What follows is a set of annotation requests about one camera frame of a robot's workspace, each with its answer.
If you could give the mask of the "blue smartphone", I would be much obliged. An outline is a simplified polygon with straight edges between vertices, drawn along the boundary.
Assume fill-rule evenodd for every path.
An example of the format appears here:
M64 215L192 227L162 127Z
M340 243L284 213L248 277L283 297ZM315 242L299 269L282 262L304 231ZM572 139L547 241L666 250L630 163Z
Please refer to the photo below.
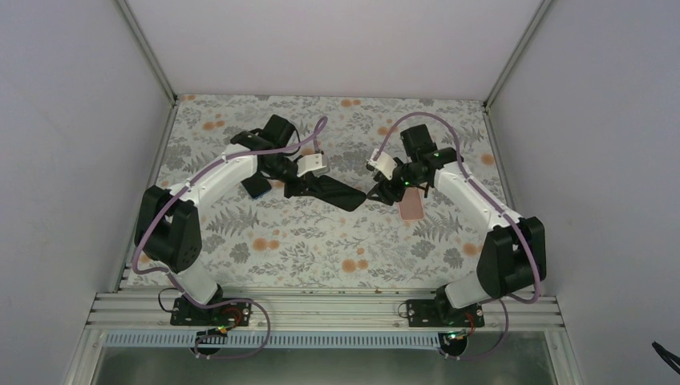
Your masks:
M269 180L263 176L253 175L241 182L248 195L257 200L272 190Z

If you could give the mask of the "black phone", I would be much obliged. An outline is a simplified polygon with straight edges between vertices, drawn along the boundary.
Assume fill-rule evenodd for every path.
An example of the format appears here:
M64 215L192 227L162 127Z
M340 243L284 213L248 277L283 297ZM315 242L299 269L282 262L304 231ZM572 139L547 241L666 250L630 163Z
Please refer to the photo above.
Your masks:
M338 209L353 212L366 200L366 194L330 176L315 177L308 193Z

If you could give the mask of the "pink phone case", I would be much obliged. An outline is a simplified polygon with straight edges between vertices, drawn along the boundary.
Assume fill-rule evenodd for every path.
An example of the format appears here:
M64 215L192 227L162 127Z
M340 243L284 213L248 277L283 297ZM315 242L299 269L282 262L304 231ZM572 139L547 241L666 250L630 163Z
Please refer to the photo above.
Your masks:
M420 190L408 188L398 203L399 216L403 221L420 221L425 217Z

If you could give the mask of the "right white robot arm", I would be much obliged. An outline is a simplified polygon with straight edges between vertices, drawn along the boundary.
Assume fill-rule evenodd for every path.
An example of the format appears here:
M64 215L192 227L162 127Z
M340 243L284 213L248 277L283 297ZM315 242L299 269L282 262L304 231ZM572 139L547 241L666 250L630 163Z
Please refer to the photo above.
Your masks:
M426 125L401 134L408 161L387 155L381 148L369 156L374 172L372 201L400 202L408 188L433 188L460 206L465 216L484 233L476 268L435 292L439 316L445 318L470 305L512 297L533 286L534 302L547 275L545 229L537 217L523 217L503 204L478 181L454 148L438 148Z

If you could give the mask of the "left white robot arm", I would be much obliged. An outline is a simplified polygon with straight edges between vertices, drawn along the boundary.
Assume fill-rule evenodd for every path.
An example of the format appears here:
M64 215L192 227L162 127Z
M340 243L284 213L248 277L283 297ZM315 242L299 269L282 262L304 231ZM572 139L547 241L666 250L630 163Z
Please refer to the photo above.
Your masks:
M132 271L162 273L196 308L221 306L221 287L210 277L199 256L202 248L200 215L231 188L259 172L295 177L297 165L288 155L312 142L327 122L322 117L304 140L289 141L297 131L292 123L272 115L263 128L243 131L197 173L171 188L153 185L142 198L136 222Z

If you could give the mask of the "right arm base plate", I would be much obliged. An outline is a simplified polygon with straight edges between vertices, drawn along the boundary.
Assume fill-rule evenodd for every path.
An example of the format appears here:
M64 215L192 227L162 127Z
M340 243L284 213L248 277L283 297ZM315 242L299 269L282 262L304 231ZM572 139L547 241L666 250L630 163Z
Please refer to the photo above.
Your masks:
M456 328L485 326L484 312L479 304L456 309L435 299L409 299L403 303L403 315L409 327Z

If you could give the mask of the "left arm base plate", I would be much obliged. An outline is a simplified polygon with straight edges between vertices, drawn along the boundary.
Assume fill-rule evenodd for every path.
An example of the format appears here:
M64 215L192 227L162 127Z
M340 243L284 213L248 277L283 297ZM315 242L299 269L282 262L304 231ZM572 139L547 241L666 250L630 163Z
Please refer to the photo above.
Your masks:
M231 301L224 306L213 309L202 309L194 306L187 298L175 300L170 324L172 326L210 326L234 327L248 326L252 305Z

